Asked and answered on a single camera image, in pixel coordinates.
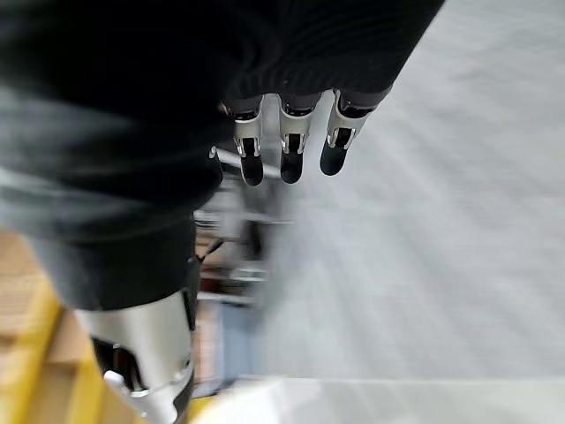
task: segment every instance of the concrete floor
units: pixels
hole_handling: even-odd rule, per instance
[[[448,0],[333,178],[322,99],[261,293],[263,372],[565,375],[563,17]]]

